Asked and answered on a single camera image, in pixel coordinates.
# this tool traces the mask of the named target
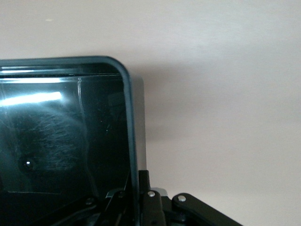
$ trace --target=glossy black surface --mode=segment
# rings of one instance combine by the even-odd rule
[[[42,197],[45,209],[27,214],[29,222],[54,206],[86,195],[101,200],[125,186],[130,162],[121,75],[8,74],[0,78],[2,217],[9,218],[9,208],[34,211]]]

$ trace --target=plain background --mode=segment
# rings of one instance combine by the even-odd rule
[[[301,1],[1,0],[0,58],[108,55],[145,82],[151,185],[301,225]]]

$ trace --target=beige surface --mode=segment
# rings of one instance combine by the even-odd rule
[[[0,1],[0,58],[109,55],[145,81],[152,186],[301,224],[301,1]]]

